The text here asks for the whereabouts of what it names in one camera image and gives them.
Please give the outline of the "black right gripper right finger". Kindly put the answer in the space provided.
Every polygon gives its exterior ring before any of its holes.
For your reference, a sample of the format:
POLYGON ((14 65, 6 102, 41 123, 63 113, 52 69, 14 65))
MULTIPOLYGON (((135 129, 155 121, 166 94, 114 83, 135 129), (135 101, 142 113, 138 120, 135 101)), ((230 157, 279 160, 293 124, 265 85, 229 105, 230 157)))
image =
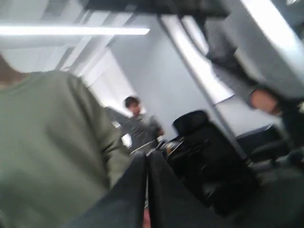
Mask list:
POLYGON ((224 219, 209 211, 184 187, 160 152, 150 152, 147 160, 152 228, 226 226, 224 219))

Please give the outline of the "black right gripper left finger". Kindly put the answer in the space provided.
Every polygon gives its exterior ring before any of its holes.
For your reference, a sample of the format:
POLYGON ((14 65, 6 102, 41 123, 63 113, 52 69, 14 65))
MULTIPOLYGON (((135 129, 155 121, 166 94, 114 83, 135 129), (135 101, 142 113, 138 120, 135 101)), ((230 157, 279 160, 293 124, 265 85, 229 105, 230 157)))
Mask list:
POLYGON ((133 154, 124 175, 109 193, 65 228, 141 228, 146 194, 146 155, 133 154))

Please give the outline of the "grey-sleeved forearm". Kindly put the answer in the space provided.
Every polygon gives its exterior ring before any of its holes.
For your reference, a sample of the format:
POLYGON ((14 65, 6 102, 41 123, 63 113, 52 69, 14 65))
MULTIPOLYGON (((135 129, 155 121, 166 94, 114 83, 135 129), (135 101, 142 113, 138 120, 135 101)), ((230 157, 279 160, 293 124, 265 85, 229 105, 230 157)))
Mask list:
POLYGON ((260 88, 235 57, 237 47, 228 39, 223 22, 207 19, 204 36, 209 47, 206 57, 211 61, 215 75, 249 107, 279 115, 281 110, 276 96, 260 88))

